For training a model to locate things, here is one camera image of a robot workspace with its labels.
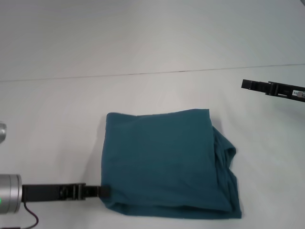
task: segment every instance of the silver cylinder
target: silver cylinder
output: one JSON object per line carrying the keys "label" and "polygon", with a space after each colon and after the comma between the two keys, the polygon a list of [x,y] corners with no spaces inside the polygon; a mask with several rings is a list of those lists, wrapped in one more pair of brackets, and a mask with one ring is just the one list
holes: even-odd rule
{"label": "silver cylinder", "polygon": [[21,198],[21,176],[0,174],[0,214],[18,212]]}
{"label": "silver cylinder", "polygon": [[5,140],[6,137],[6,125],[0,122],[0,144]]}

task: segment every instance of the green fabric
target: green fabric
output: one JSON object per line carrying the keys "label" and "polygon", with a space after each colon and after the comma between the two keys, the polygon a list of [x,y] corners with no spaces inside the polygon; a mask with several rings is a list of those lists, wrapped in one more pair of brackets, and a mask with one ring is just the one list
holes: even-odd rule
{"label": "green fabric", "polygon": [[125,215],[187,219],[241,218],[236,150],[209,110],[132,116],[109,113],[102,153],[107,208]]}

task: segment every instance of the white surface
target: white surface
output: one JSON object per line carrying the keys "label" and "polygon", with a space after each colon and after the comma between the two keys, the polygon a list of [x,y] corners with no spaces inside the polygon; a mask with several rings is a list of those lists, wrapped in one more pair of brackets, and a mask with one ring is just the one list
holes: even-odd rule
{"label": "white surface", "polygon": [[300,0],[1,0],[0,80],[305,63]]}
{"label": "white surface", "polygon": [[[97,200],[31,203],[39,229],[301,229],[305,205],[305,105],[241,89],[242,79],[305,85],[305,66],[0,83],[0,173],[24,183],[100,183],[105,117],[210,108],[237,148],[242,220],[126,217]],[[21,207],[1,226],[34,222]]]}
{"label": "white surface", "polygon": [[240,87],[305,86],[305,66],[94,76],[304,63],[304,21],[299,0],[0,0],[0,173],[96,185],[107,113],[210,108],[238,150],[242,220],[125,217],[92,199],[29,204],[37,228],[302,229],[305,105]]}

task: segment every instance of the black clamp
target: black clamp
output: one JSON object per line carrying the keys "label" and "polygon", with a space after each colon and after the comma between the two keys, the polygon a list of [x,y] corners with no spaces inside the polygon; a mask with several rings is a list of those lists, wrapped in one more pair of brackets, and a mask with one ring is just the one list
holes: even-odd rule
{"label": "black clamp", "polygon": [[305,87],[292,86],[274,82],[256,82],[243,80],[242,88],[263,92],[266,95],[305,102]]}
{"label": "black clamp", "polygon": [[109,186],[86,186],[86,184],[23,185],[22,202],[85,200],[86,198],[110,197]]}

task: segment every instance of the teal cloth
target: teal cloth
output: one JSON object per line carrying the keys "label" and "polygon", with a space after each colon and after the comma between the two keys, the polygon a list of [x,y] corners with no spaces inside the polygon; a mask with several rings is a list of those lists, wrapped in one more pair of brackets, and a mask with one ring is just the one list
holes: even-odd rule
{"label": "teal cloth", "polygon": [[133,116],[109,113],[102,152],[107,208],[132,216],[241,218],[234,146],[209,110]]}

